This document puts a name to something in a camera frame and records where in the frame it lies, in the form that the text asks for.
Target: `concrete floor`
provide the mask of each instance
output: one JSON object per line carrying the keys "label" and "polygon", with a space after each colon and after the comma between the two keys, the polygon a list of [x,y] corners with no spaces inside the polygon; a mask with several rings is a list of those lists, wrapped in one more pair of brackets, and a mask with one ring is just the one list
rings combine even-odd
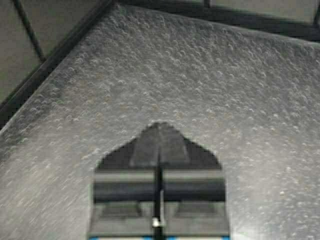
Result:
{"label": "concrete floor", "polygon": [[154,121],[214,152],[233,240],[320,239],[320,46],[116,6],[0,131],[0,240],[85,240],[93,170]]}
{"label": "concrete floor", "polygon": [[[45,55],[66,37],[98,1],[21,0]],[[211,0],[211,4],[310,23],[319,0]],[[1,103],[35,69],[39,60],[11,1],[0,2],[0,16]]]}

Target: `black horizontal bar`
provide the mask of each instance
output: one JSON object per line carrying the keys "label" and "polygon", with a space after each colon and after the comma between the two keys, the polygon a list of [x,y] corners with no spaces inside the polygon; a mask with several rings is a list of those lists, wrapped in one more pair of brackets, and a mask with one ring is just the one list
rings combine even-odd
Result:
{"label": "black horizontal bar", "polygon": [[266,15],[237,11],[224,7],[204,7],[200,4],[176,3],[167,1],[119,0],[122,3],[159,10],[171,14],[218,22],[242,28],[259,30],[272,34],[299,38],[307,41],[320,41],[320,31],[313,24],[295,22]]}
{"label": "black horizontal bar", "polygon": [[[164,184],[164,200],[173,201],[225,201],[225,182],[223,179],[204,182],[170,182]],[[95,183],[93,185],[93,201],[104,203],[109,201],[154,200],[154,183]]]}

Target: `gray panel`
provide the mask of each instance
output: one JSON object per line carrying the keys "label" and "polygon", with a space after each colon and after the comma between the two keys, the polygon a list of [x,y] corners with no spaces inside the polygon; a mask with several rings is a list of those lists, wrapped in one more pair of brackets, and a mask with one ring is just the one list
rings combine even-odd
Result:
{"label": "gray panel", "polygon": [[[118,216],[112,215],[115,210]],[[152,202],[120,202],[120,204],[96,204],[92,211],[90,237],[150,236],[153,234],[151,219]]]}
{"label": "gray panel", "polygon": [[319,0],[210,0],[212,6],[312,23]]}
{"label": "gray panel", "polygon": [[12,1],[0,1],[0,104],[39,64]]}
{"label": "gray panel", "polygon": [[224,202],[170,202],[165,204],[166,236],[228,236]]}
{"label": "gray panel", "polygon": [[236,240],[319,239],[317,43],[118,6],[0,132],[0,239],[85,239],[93,171],[153,121],[213,151]]}
{"label": "gray panel", "polygon": [[21,0],[45,55],[99,0]]}

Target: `dark metal frame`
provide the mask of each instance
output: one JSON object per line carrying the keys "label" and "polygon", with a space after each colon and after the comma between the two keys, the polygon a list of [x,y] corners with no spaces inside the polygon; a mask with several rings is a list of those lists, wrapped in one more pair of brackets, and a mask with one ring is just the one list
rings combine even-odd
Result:
{"label": "dark metal frame", "polygon": [[259,30],[262,32],[320,42],[320,28],[318,22],[320,7],[314,18],[314,24],[294,22],[282,18],[248,13],[245,11],[232,10],[219,6],[210,5],[209,0],[201,3],[180,2],[168,0],[119,0],[122,3],[135,5],[143,8],[159,10],[172,14],[198,18],[211,22],[218,22],[246,29]]}
{"label": "dark metal frame", "polygon": [[65,58],[79,40],[88,32],[89,29],[109,10],[114,4],[113,0],[100,1],[73,30],[62,40],[45,58],[41,47],[38,43],[36,35],[32,29],[30,22],[22,8],[19,0],[12,0],[17,7],[19,16],[26,28],[28,36],[33,44],[34,50],[37,52],[41,65],[29,74],[21,84],[0,104],[0,129],[10,120],[10,118],[18,111],[18,109],[27,101],[27,99],[35,92],[42,82],[50,75],[57,65]]}

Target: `speckled gray surface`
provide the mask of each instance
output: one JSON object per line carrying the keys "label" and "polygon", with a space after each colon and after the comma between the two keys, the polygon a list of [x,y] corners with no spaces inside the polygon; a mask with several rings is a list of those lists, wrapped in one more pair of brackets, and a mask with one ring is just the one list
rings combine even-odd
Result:
{"label": "speckled gray surface", "polygon": [[116,6],[0,132],[0,239],[85,239],[96,163],[153,121],[216,153],[234,240],[320,238],[320,47]]}

